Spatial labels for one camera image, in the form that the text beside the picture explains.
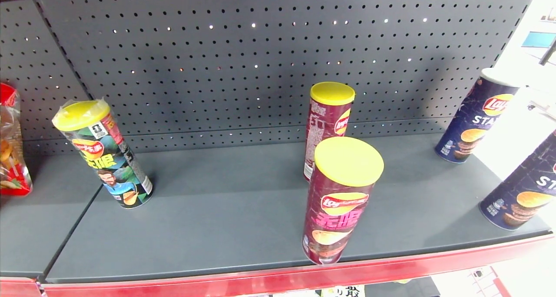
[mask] yellow lid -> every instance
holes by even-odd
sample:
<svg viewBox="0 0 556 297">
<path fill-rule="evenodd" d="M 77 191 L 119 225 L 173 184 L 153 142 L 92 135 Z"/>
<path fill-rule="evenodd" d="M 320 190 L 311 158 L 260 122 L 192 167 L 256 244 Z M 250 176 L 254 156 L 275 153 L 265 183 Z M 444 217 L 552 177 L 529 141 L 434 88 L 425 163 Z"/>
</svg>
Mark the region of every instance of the yellow lid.
<svg viewBox="0 0 556 297">
<path fill-rule="evenodd" d="M 351 103 L 355 91 L 342 83 L 320 82 L 311 87 L 311 98 L 324 105 L 339 106 Z"/>
<path fill-rule="evenodd" d="M 371 185 L 384 170 L 373 146 L 353 137 L 330 137 L 314 149 L 314 164 L 330 180 L 345 186 Z"/>
<path fill-rule="evenodd" d="M 67 103 L 60 110 L 52 123 L 60 131 L 75 131 L 100 121 L 110 112 L 110 106 L 103 99 Z"/>
</svg>

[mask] green chip canister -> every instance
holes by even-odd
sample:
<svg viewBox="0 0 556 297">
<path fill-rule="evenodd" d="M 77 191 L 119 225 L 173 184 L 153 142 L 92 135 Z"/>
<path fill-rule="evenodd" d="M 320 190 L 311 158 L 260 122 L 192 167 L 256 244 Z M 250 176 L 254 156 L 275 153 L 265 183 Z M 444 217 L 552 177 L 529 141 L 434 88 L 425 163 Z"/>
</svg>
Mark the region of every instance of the green chip canister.
<svg viewBox="0 0 556 297">
<path fill-rule="evenodd" d="M 71 141 L 123 208 L 136 208 L 151 198 L 151 181 L 139 167 L 103 99 L 69 101 L 52 123 Z"/>
</svg>

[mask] barcode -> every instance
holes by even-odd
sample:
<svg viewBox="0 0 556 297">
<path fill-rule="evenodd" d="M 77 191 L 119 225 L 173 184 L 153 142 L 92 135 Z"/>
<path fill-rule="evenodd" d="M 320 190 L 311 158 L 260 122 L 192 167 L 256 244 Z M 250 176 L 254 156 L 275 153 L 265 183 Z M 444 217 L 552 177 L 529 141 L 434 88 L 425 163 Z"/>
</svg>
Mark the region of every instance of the barcode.
<svg viewBox="0 0 556 297">
<path fill-rule="evenodd" d="M 307 163 L 305 163 L 305 166 L 303 168 L 303 174 L 307 177 L 307 178 L 311 178 L 312 175 L 312 168 L 309 167 L 309 165 Z"/>
</svg>

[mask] plastic wrap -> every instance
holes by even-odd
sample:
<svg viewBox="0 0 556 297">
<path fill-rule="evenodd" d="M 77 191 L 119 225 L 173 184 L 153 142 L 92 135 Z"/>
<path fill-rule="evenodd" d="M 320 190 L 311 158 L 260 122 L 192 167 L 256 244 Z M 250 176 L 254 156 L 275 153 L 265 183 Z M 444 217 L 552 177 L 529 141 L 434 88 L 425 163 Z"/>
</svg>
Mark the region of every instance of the plastic wrap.
<svg viewBox="0 0 556 297">
<path fill-rule="evenodd" d="M 33 188 L 23 160 L 20 95 L 0 83 L 0 194 L 25 196 Z"/>
</svg>

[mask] maroon chip canister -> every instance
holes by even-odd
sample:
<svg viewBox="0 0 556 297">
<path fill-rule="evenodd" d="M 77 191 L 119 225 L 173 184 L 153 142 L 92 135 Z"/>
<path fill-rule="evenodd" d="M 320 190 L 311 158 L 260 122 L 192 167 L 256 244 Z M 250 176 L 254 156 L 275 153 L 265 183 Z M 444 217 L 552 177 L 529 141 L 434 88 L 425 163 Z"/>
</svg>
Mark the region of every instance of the maroon chip canister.
<svg viewBox="0 0 556 297">
<path fill-rule="evenodd" d="M 359 139 L 331 137 L 316 146 L 302 238 L 313 263 L 340 259 L 383 170 L 381 155 Z"/>
<path fill-rule="evenodd" d="M 320 82 L 311 87 L 311 103 L 305 131 L 305 162 L 303 175 L 311 179 L 314 149 L 320 141 L 344 136 L 348 127 L 351 102 L 355 91 L 342 83 Z"/>
</svg>

